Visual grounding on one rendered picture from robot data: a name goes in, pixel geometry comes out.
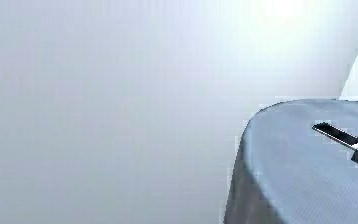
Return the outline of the grey blue sofa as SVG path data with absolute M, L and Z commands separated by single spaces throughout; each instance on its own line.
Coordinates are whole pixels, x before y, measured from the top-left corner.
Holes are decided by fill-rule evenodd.
M 358 136 L 358 101 L 281 102 L 248 121 L 223 224 L 358 224 L 354 151 L 312 129 L 321 122 Z

